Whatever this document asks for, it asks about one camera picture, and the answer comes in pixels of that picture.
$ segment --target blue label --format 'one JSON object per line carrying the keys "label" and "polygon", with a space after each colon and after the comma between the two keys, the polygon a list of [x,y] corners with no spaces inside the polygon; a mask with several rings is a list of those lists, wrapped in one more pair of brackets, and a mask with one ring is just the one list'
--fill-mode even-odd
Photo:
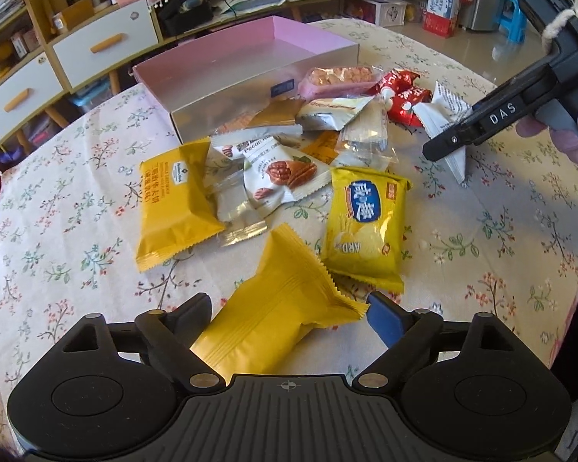
{"label": "blue label", "polygon": [[374,222],[381,217],[381,199],[370,180],[355,180],[347,186],[347,208],[358,222]]}
{"label": "blue label", "polygon": [[295,88],[295,80],[290,79],[286,82],[279,83],[278,85],[274,85],[270,89],[270,95],[272,97],[276,97],[280,94],[286,94],[287,92],[291,92]]}

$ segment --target tablecloth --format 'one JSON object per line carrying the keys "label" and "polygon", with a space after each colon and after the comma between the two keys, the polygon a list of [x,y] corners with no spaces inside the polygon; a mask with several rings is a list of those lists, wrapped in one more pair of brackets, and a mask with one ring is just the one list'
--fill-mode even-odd
{"label": "tablecloth", "polygon": [[[360,44],[359,61],[406,67],[475,103],[493,85],[449,58],[386,29],[337,19],[314,24]],[[513,130],[469,147],[467,182],[422,156],[421,130],[391,126],[410,178],[402,249],[408,310],[430,308],[468,321],[491,311],[547,365],[578,297],[578,167],[547,134]],[[172,310],[206,292],[218,312],[255,272],[266,234],[221,248],[216,239],[145,273],[137,271],[140,161],[178,144],[166,113],[142,86],[94,109],[3,176],[0,196],[0,390],[22,376],[84,314],[132,321],[154,307]],[[222,157],[209,177],[226,171]],[[326,186],[282,206],[270,226],[288,222],[316,252],[330,207]],[[356,298],[366,289],[341,287]],[[341,373],[350,381],[385,347],[367,322],[313,330],[279,373]]]}

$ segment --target black circular cover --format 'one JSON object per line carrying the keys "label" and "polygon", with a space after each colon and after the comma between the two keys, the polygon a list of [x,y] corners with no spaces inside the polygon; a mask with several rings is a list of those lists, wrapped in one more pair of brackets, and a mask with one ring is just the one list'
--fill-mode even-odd
{"label": "black circular cover", "polygon": [[401,407],[424,439],[470,460],[524,460],[554,449],[569,420],[569,396],[524,344],[502,333],[495,346],[468,337],[457,358],[408,380]]}
{"label": "black circular cover", "polygon": [[58,459],[113,457],[157,435],[176,411],[171,382],[122,359],[96,320],[73,327],[11,393],[9,420],[25,448]]}

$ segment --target red candy wrapper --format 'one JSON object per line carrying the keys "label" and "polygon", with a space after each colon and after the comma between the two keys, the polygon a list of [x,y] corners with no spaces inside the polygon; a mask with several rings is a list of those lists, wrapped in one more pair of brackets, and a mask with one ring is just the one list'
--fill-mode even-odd
{"label": "red candy wrapper", "polygon": [[430,102],[432,92],[413,85],[419,77],[419,74],[410,70],[393,69],[371,89],[369,94],[380,94],[383,97],[390,121],[422,128],[422,123],[413,114],[413,106],[420,102]]}

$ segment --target metal screw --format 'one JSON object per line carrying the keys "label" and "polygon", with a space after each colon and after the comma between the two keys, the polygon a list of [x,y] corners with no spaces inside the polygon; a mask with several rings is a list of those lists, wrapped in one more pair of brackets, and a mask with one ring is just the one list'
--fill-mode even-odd
{"label": "metal screw", "polygon": [[220,379],[211,373],[198,373],[190,378],[190,385],[201,389],[214,387],[219,382]]}
{"label": "metal screw", "polygon": [[378,389],[388,383],[388,378],[380,373],[365,373],[358,379],[358,383],[369,389]]}

